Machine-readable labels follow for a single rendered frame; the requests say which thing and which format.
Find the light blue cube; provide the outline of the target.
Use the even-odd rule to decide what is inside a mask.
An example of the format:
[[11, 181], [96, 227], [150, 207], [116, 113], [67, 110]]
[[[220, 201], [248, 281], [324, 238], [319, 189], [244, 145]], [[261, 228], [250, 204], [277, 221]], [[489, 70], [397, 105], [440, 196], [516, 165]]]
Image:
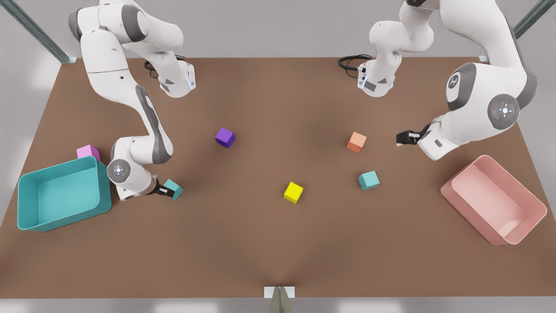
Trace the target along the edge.
[[183, 193], [183, 188], [172, 180], [167, 180], [165, 184], [163, 184], [163, 188], [166, 190], [166, 195], [171, 197], [174, 201]]
[[381, 183], [375, 171], [361, 174], [358, 178], [358, 181], [362, 190], [370, 190]]

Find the orange cube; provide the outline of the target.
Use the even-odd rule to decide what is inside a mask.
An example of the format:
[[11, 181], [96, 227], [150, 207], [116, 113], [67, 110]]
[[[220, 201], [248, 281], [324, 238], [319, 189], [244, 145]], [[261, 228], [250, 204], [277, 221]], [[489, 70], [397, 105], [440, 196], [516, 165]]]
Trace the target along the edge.
[[363, 148], [366, 140], [366, 136], [362, 135], [361, 133], [353, 132], [348, 144], [346, 145], [346, 148], [359, 153]]

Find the pink cube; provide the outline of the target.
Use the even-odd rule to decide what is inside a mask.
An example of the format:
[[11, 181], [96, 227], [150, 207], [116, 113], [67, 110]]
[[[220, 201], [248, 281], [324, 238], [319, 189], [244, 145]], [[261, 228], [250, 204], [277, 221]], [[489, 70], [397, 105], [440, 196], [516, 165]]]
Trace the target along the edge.
[[76, 149], [77, 158], [85, 158], [87, 156], [95, 157], [99, 162], [101, 161], [99, 151], [92, 145], [86, 145], [82, 148]]

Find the purple cube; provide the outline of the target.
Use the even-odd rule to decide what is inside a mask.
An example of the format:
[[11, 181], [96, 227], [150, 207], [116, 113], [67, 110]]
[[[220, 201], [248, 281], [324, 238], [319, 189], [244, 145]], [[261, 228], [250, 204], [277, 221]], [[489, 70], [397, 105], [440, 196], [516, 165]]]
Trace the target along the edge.
[[215, 135], [215, 140], [223, 147], [230, 148], [232, 143], [235, 141], [235, 134], [232, 131], [221, 127]]

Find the teal plastic bin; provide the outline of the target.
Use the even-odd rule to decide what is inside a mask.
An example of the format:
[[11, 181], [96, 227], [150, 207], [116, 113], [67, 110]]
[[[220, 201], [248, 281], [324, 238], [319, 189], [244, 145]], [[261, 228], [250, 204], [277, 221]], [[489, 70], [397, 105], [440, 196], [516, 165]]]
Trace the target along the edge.
[[17, 226], [46, 232], [109, 212], [110, 183], [92, 156], [26, 173], [18, 181]]

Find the pink plastic bin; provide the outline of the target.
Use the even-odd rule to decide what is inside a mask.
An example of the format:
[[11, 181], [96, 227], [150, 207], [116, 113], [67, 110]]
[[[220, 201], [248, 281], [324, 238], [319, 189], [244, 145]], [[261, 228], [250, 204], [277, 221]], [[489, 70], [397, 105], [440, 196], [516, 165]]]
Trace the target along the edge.
[[548, 213], [541, 200], [489, 155], [467, 164], [440, 192], [492, 245], [520, 243]]

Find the yellow cube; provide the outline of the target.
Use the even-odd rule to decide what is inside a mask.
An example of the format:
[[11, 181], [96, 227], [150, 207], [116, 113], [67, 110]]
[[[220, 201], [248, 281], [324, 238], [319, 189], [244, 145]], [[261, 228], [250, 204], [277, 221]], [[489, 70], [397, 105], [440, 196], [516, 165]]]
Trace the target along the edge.
[[299, 186], [294, 182], [290, 182], [286, 191], [284, 192], [284, 198], [294, 204], [297, 204], [304, 188]]

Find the silver frame post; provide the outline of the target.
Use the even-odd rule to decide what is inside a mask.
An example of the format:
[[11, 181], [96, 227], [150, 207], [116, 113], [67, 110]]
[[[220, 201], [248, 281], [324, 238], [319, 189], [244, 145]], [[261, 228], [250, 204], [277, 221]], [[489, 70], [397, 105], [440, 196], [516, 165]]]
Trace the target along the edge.
[[264, 298], [271, 299], [269, 313], [295, 313], [290, 301], [294, 297], [294, 286], [264, 287]]
[[42, 46], [61, 64], [75, 64], [77, 62], [77, 57], [68, 56], [14, 0], [0, 0], [0, 6], [42, 44]]
[[518, 13], [522, 13], [523, 7], [527, 9], [525, 14], [520, 17], [520, 20], [513, 25], [515, 40], [522, 37], [542, 16], [547, 14], [556, 5], [556, 0], [496, 0], [496, 2], [507, 17], [509, 10], [517, 10]]

